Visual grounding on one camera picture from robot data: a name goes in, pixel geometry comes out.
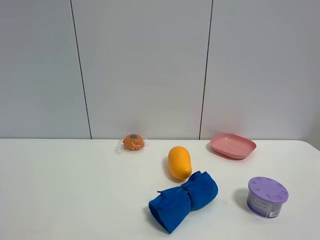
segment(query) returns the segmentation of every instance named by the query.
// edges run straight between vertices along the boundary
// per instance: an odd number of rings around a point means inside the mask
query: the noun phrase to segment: panel seam
[[[88,104],[87,104],[87,97],[86,97],[86,90],[85,90],[85,83],[84,83],[84,76],[83,76],[83,73],[82,73],[82,66],[81,66],[80,52],[79,52],[79,44],[78,44],[78,37],[77,37],[77,31],[76,31],[75,15],[74,15],[74,9],[73,9],[73,6],[72,6],[72,0],[70,0],[70,7],[71,7],[71,15],[72,15],[72,21],[73,21],[73,29],[74,29],[76,50],[77,50],[78,60],[79,60],[79,67],[80,67],[82,89],[83,89],[83,96],[84,96],[84,102],[85,102],[86,117],[87,117],[87,121],[88,121],[90,139],[92,139],[89,112],[88,112]]]
[[[208,56],[209,56],[209,46],[210,46],[210,36],[211,36],[211,23],[212,23],[213,7],[214,7],[214,0],[211,1],[211,12],[210,12],[208,45],[207,45],[207,49],[206,49],[205,74],[204,74],[202,106],[201,106],[201,117],[200,117],[199,140],[200,140],[200,137],[201,137],[202,117],[203,117],[203,114],[204,114],[204,103],[205,103],[205,93],[206,93],[206,81],[207,81],[207,70],[208,70]]]

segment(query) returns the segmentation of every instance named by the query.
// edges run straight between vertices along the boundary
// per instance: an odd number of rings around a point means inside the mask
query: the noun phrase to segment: pink dish
[[[232,133],[221,133],[210,144],[216,152],[233,159],[245,159],[257,147],[253,141]]]

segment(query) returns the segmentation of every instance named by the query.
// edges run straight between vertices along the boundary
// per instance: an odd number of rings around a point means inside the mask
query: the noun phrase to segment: blue cloth
[[[210,203],[218,194],[218,186],[205,171],[195,172],[181,186],[158,191],[149,202],[149,209],[157,222],[171,234],[192,210]]]

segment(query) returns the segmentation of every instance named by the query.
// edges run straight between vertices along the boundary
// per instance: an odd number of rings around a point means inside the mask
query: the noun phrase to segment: can label
[[[279,215],[282,204],[272,204],[263,201],[249,192],[248,198],[246,200],[248,207],[255,214],[263,218],[275,218]]]

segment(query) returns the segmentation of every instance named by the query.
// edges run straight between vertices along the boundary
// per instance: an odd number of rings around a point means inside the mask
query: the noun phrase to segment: yellow mango
[[[183,146],[175,146],[168,155],[168,167],[171,175],[179,180],[185,180],[192,173],[190,154]]]

